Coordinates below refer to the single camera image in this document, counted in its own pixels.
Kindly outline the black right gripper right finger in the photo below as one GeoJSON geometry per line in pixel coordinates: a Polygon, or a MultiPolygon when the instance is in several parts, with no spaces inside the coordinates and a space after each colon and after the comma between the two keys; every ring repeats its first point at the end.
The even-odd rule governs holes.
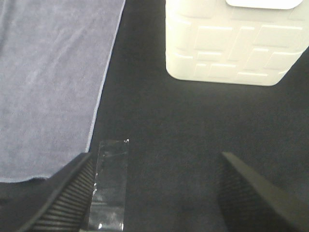
{"type": "Polygon", "coordinates": [[[309,206],[230,152],[219,156],[217,202],[230,232],[307,232],[309,206]]]}

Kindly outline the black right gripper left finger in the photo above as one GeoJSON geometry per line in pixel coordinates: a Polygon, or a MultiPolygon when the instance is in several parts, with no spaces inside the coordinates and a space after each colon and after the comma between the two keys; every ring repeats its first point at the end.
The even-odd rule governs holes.
{"type": "Polygon", "coordinates": [[[2,232],[78,232],[91,204],[94,161],[81,153],[0,210],[2,232]]]}

